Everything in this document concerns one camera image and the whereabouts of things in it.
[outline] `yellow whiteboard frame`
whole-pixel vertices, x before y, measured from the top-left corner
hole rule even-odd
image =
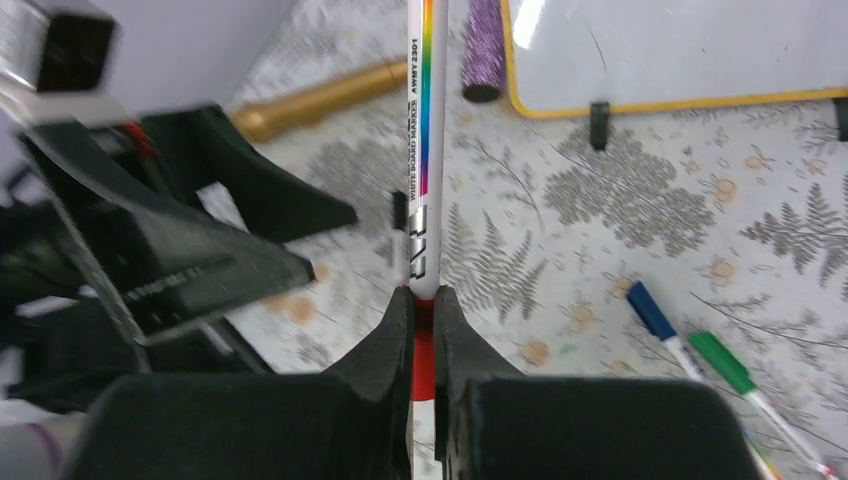
[[[585,107],[565,108],[561,110],[530,110],[521,103],[521,100],[518,98],[518,88],[515,79],[515,51],[512,45],[512,19],[509,15],[509,2],[510,0],[501,0],[501,23],[503,23],[504,53],[506,55],[507,90],[509,92],[509,100],[512,104],[512,108],[528,118],[542,119],[588,116],[588,105]],[[827,100],[841,97],[848,97],[848,87],[801,90],[783,93],[738,95],[732,97],[694,98],[691,100],[676,100],[671,102],[610,105],[610,112],[613,114],[656,113],[669,110],[737,107],[741,105],[759,105],[763,103],[804,102],[809,100]]]

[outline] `whiteboard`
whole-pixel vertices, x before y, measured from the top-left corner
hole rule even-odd
[[[502,0],[530,117],[848,96],[848,0]]]

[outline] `green marker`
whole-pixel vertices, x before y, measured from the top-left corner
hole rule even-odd
[[[710,332],[698,332],[689,335],[689,343],[703,356],[713,368],[733,387],[742,398],[777,427],[786,442],[812,468],[828,480],[838,480],[836,470],[825,464],[824,457],[793,428],[783,415],[774,407],[774,403],[757,388],[751,380],[748,369],[736,359],[715,335]]]

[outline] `purple glitter tube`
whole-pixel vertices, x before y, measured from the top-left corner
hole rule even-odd
[[[462,69],[462,96],[469,102],[492,102],[500,96],[503,42],[501,0],[471,0]]]

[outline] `patterned table surface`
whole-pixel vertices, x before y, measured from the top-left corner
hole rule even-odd
[[[462,100],[468,6],[451,3],[442,275],[472,325],[531,373],[682,376],[623,299],[641,279],[680,330],[717,333],[848,474],[848,148],[834,141],[832,107],[614,118],[595,153],[585,120]],[[234,105],[402,55],[405,28],[404,1],[306,0]],[[381,317],[388,194],[406,185],[404,95],[259,147],[362,220],[292,246],[315,262],[313,286],[232,316],[280,371],[326,367]],[[786,477],[819,478],[714,384]],[[426,407],[416,475],[440,478]]]

